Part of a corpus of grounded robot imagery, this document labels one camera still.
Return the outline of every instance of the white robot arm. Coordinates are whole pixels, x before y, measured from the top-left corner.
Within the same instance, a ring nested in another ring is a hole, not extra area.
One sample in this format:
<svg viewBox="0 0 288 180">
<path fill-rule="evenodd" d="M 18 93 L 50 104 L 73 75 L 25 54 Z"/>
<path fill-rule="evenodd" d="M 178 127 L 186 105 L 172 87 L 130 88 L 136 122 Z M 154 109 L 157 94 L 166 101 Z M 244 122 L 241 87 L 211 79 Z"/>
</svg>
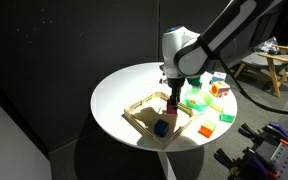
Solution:
<svg viewBox="0 0 288 180">
<path fill-rule="evenodd" d="M 185 78 L 203 74 L 223 47 L 254 20 L 283 0 L 231 0 L 223 12 L 202 33 L 185 27 L 167 30 L 162 37 L 164 73 L 172 88 L 171 104 L 177 108 Z"/>
</svg>

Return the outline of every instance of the colorful block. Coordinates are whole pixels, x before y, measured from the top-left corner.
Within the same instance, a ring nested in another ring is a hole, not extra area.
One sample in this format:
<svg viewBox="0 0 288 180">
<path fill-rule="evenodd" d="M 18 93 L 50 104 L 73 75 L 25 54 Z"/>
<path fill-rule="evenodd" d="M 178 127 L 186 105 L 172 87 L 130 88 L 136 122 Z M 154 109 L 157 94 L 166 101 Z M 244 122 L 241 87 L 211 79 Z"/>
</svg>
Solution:
<svg viewBox="0 0 288 180">
<path fill-rule="evenodd" d="M 217 81 L 225 81 L 225 78 L 226 78 L 226 73 L 214 72 L 210 84 L 213 84 L 214 82 L 217 82 Z"/>
<path fill-rule="evenodd" d="M 206 120 L 202 124 L 198 132 L 207 138 L 210 138 L 216 128 L 216 124 L 212 121 Z"/>
<path fill-rule="evenodd" d="M 223 97 L 228 94 L 230 86 L 224 81 L 217 81 L 212 84 L 210 92 L 215 97 Z"/>
<path fill-rule="evenodd" d="M 167 100 L 167 103 L 166 103 L 166 113 L 177 114 L 177 109 L 173 108 L 170 100 Z"/>
<path fill-rule="evenodd" d="M 232 123 L 234 121 L 234 119 L 235 119 L 235 116 L 225 114 L 224 111 L 222 111 L 220 114 L 220 121 Z"/>
<path fill-rule="evenodd" d="M 210 104 L 210 107 L 213 108 L 215 111 L 218 111 L 218 112 L 222 112 L 223 111 L 223 108 L 220 107 L 219 105 L 215 104 L 214 102 L 212 102 Z"/>
<path fill-rule="evenodd" d="M 154 125 L 154 133 L 160 137 L 165 137 L 169 130 L 169 123 L 159 119 Z"/>
</svg>

